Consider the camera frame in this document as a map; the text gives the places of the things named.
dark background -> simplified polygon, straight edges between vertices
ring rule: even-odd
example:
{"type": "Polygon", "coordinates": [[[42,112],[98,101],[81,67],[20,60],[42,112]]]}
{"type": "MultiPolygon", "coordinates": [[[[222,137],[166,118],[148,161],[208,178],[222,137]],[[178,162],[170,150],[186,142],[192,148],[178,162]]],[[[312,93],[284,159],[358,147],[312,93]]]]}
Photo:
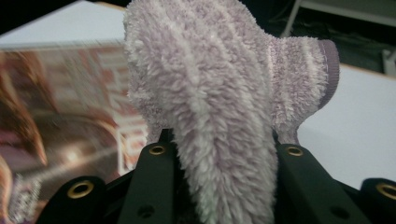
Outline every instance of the dark background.
{"type": "MultiPolygon", "coordinates": [[[[280,36],[294,0],[239,0],[266,33],[280,36]]],[[[72,0],[0,0],[0,34],[33,21],[72,0]]],[[[102,2],[126,7],[131,0],[102,2]]],[[[341,63],[383,73],[382,50],[395,49],[396,28],[300,8],[291,35],[332,40],[341,63]]]]}

white table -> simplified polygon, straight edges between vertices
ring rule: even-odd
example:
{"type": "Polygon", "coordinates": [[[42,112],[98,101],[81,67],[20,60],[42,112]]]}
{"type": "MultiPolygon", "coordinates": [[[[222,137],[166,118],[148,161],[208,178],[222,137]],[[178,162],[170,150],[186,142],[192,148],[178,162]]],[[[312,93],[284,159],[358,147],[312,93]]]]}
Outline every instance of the white table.
{"type": "MultiPolygon", "coordinates": [[[[0,49],[122,41],[122,19],[121,10],[80,1],[0,36],[0,49]]],[[[303,123],[299,138],[333,178],[353,188],[370,177],[396,181],[396,79],[342,65],[336,94],[303,123]]]]}

fleece fabric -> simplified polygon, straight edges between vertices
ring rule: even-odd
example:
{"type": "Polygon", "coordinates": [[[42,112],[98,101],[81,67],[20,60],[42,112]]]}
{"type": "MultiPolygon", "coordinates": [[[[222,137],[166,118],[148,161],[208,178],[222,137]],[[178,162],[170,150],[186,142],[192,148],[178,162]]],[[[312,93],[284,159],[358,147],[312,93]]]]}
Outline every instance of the fleece fabric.
{"type": "Polygon", "coordinates": [[[148,142],[174,129],[196,212],[206,224],[273,223],[281,143],[331,99],[328,40],[276,38],[237,0],[134,0],[126,10],[129,97],[148,142]]]}

magazine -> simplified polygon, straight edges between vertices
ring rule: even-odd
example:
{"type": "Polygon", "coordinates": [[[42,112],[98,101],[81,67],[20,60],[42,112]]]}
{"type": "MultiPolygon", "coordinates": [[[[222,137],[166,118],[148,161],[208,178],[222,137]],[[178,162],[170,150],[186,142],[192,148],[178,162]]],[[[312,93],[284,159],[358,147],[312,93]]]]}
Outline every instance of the magazine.
{"type": "Polygon", "coordinates": [[[0,50],[0,223],[34,223],[67,181],[132,171],[147,125],[121,42],[0,50]]]}

